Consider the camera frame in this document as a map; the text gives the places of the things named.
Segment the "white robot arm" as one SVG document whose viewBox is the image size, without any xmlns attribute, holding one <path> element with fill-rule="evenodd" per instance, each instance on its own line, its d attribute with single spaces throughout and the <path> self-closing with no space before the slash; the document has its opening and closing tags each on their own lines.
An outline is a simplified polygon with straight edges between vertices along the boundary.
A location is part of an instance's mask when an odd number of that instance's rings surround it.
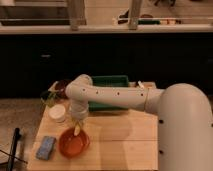
<svg viewBox="0 0 213 171">
<path fill-rule="evenodd" d="M 196 86 L 102 87 L 82 74 L 67 85 L 65 94 L 72 117 L 79 121 L 88 116 L 90 101 L 156 115 L 158 171 L 213 171 L 213 110 Z"/>
</svg>

